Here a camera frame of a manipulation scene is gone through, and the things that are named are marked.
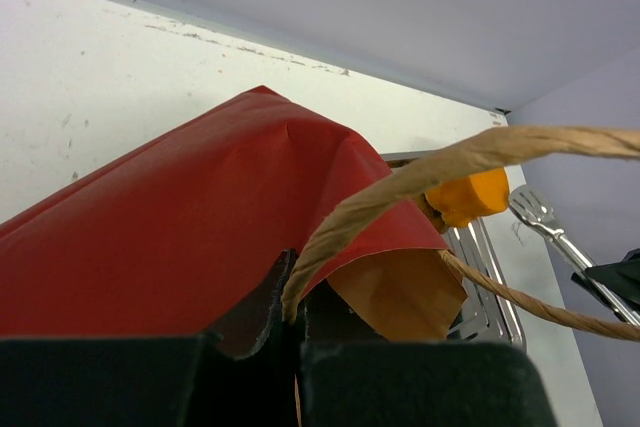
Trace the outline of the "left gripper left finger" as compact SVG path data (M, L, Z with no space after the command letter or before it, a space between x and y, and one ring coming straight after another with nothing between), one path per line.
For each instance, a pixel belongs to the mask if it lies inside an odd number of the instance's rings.
M281 320L282 289L295 262L295 250L282 251L260 283L206 327L222 354L244 359L267 342L273 325Z

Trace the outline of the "steel tongs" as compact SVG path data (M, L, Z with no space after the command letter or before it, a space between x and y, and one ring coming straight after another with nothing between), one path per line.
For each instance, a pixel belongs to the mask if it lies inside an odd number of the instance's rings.
M509 209L528 227L548 241L572 266L579 283L601 300L620 319L639 326L639 312L605 285L590 280L586 270L594 267L593 260L582 252L566 235L553 208L528 185L515 188L508 197Z

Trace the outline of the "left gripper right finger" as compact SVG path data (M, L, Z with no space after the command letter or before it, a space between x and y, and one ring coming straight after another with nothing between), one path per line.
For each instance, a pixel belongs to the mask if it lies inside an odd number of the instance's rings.
M386 343L327 281L304 298L305 340L311 343Z

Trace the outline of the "red paper bag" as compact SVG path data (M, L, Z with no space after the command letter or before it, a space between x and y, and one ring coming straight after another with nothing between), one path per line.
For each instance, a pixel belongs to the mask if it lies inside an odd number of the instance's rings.
M80 179L1 227L1 333L181 335L238 306L277 257L285 291L251 303L294 316L327 282L391 341L442 340L466 300L417 198L552 153L637 159L634 130L492 128L392 171L352 129L258 87Z

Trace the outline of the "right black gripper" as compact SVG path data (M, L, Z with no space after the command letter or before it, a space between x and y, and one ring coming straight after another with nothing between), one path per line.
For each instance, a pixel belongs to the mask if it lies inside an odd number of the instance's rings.
M639 249L629 251L622 261L589 267L586 275L571 275L571 280L597 299L609 310L613 305L596 289L596 283L604 285L633 311L639 311Z

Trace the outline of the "round orange fake bun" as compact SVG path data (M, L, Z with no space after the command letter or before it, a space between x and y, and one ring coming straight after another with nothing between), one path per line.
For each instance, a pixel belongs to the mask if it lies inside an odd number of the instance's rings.
M477 218L508 208L510 188L504 168L444 182L426 192L426 201L447 227L464 228Z

